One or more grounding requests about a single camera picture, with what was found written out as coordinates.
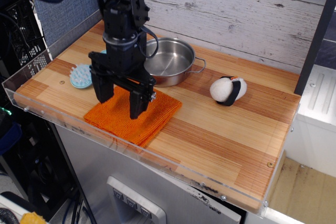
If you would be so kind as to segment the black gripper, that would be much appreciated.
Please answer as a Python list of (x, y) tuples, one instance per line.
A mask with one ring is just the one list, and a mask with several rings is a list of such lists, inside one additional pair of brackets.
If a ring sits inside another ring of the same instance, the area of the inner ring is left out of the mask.
[(100, 103), (114, 95), (114, 85), (130, 92), (130, 118), (137, 119), (152, 101), (155, 80), (145, 70), (146, 33), (129, 40), (112, 39), (106, 43), (106, 53), (90, 52), (92, 84)]

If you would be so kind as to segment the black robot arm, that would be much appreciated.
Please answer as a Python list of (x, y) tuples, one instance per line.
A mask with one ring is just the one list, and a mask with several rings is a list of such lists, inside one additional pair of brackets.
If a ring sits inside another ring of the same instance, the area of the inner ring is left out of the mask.
[(144, 0), (98, 0), (104, 21), (106, 53), (91, 52), (92, 84), (100, 103), (114, 95), (114, 86), (129, 91), (130, 118), (137, 119), (155, 98), (154, 78), (144, 63), (156, 53), (146, 53), (145, 27), (149, 7)]

